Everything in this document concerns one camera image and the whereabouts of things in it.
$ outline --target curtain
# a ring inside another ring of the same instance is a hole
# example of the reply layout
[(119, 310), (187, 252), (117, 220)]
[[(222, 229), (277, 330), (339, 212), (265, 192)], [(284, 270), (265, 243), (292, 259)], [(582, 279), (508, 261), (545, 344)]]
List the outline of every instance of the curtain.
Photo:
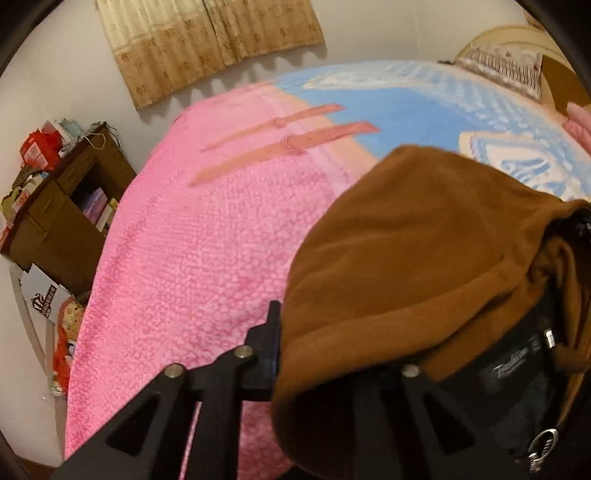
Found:
[(98, 0), (136, 109), (225, 66), (201, 0)]
[(310, 0), (96, 0), (136, 109), (242, 59), (324, 41)]
[(310, 0), (203, 0), (226, 65), (324, 42)]

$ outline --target fleece blanket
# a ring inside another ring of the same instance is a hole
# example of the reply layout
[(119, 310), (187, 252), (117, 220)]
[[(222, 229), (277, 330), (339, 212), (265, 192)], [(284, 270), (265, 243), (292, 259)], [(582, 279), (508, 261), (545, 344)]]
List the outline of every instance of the fleece blanket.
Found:
[[(591, 160), (560, 121), (471, 73), (416, 61), (304, 70), (187, 108), (109, 231), (70, 377), (66, 455), (166, 365), (205, 365), (241, 344), (282, 299), (309, 229), (401, 144), (589, 197)], [(243, 410), (241, 480), (289, 467), (268, 408)]]

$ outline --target metal screw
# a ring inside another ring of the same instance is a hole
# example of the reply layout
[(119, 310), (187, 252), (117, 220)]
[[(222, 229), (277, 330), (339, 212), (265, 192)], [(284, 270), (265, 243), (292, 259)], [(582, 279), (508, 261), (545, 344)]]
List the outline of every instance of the metal screw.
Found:
[(177, 378), (180, 377), (184, 372), (184, 366), (181, 364), (170, 364), (168, 367), (164, 369), (164, 375), (169, 378)]
[(251, 346), (241, 345), (234, 350), (234, 355), (236, 355), (238, 358), (248, 358), (254, 352), (255, 351), (252, 349)]
[(421, 373), (421, 369), (413, 364), (404, 365), (402, 367), (402, 374), (406, 378), (414, 378), (417, 377)]

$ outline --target stuffed toy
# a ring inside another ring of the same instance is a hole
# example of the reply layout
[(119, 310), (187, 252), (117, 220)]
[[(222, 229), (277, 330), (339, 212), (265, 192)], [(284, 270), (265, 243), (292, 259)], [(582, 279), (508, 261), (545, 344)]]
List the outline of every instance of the stuffed toy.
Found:
[(67, 299), (60, 308), (57, 319), (57, 344), (53, 353), (52, 392), (62, 397), (68, 393), (70, 368), (80, 332), (84, 307), (75, 298)]

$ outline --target red bag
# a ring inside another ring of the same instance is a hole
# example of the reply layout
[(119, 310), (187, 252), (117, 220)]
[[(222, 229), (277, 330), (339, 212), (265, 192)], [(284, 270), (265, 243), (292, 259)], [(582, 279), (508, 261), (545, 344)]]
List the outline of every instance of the red bag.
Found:
[(35, 130), (22, 144), (21, 157), (31, 167), (50, 171), (60, 162), (60, 157), (57, 154), (60, 148), (61, 137), (54, 138), (54, 134), (46, 135)]

